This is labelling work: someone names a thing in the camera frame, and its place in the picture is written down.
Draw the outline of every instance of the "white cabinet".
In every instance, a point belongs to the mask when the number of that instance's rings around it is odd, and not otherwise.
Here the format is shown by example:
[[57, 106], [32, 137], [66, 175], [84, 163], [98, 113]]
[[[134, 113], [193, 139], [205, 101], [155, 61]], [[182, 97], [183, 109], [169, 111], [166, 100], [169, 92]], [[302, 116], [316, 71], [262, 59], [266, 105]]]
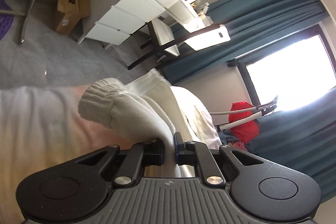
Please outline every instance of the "white cabinet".
[[116, 7], [141, 18], [144, 22], [149, 22], [164, 12], [150, 0], [120, 0]]
[[83, 19], [85, 37], [119, 45], [131, 34], [158, 17], [164, 8], [154, 0], [90, 0], [91, 15]]
[[83, 18], [85, 37], [119, 45], [145, 23], [167, 11], [192, 32], [199, 17], [184, 0], [90, 0], [91, 15]]
[[129, 37], [129, 34], [125, 34], [109, 26], [96, 23], [86, 34], [86, 37], [109, 44], [120, 45]]
[[99, 21], [116, 30], [120, 30], [127, 34], [132, 34], [134, 30], [138, 30], [144, 25], [144, 21], [140, 18], [122, 10], [118, 7], [112, 7]]

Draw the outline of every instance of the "red cloth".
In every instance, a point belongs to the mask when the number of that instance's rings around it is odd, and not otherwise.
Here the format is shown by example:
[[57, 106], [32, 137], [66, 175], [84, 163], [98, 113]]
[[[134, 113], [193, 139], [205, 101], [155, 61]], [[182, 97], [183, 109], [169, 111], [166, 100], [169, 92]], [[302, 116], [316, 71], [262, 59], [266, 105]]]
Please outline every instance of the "red cloth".
[[244, 151], [246, 151], [246, 152], [249, 152], [249, 151], [247, 150], [247, 148], [245, 147], [245, 145], [244, 145], [243, 142], [235, 142], [235, 143], [233, 144], [233, 146], [236, 147], [236, 148], [239, 148], [239, 149], [241, 149], [241, 150], [244, 150]]
[[[253, 107], [253, 105], [249, 104], [248, 102], [233, 103], [231, 107], [231, 111], [250, 108], [250, 107]], [[252, 115], [252, 111], [230, 114], [229, 122], [235, 122], [240, 119], [246, 118], [250, 115]], [[258, 136], [259, 126], [256, 120], [252, 120], [252, 121], [240, 124], [239, 126], [233, 127], [230, 129], [230, 131], [238, 139], [240, 139], [243, 143], [248, 143], [249, 141], [251, 141], [252, 139]]]

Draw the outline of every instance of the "red bag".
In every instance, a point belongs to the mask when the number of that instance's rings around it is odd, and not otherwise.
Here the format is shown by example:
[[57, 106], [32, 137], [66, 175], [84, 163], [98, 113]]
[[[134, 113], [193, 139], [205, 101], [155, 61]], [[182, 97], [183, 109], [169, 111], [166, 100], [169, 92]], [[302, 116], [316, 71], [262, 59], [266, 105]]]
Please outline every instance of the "red bag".
[[[253, 107], [253, 105], [249, 104], [248, 102], [233, 103], [231, 107], [231, 111], [250, 108], [250, 107]], [[229, 122], [235, 122], [240, 119], [246, 118], [250, 115], [252, 115], [252, 111], [230, 114]], [[233, 127], [230, 129], [230, 131], [238, 139], [240, 139], [243, 143], [248, 143], [249, 141], [251, 141], [252, 139], [258, 136], [259, 125], [256, 120], [252, 120], [252, 121], [240, 124], [239, 126]]]

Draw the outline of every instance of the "window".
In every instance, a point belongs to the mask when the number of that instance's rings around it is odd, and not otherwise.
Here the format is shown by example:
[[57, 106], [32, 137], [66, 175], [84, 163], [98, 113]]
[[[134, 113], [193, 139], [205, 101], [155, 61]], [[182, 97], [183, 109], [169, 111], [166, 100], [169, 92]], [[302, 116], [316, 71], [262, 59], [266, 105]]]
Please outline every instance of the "window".
[[336, 86], [335, 58], [315, 25], [237, 60], [254, 105], [271, 101], [276, 110], [311, 103]]

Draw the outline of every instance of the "cardboard box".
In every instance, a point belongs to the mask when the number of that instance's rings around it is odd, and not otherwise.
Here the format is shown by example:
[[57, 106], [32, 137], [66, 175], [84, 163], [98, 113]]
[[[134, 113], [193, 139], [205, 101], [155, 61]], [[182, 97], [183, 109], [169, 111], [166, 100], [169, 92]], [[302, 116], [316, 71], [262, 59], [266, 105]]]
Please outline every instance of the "cardboard box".
[[81, 18], [89, 15], [89, 0], [58, 0], [55, 31], [68, 35]]

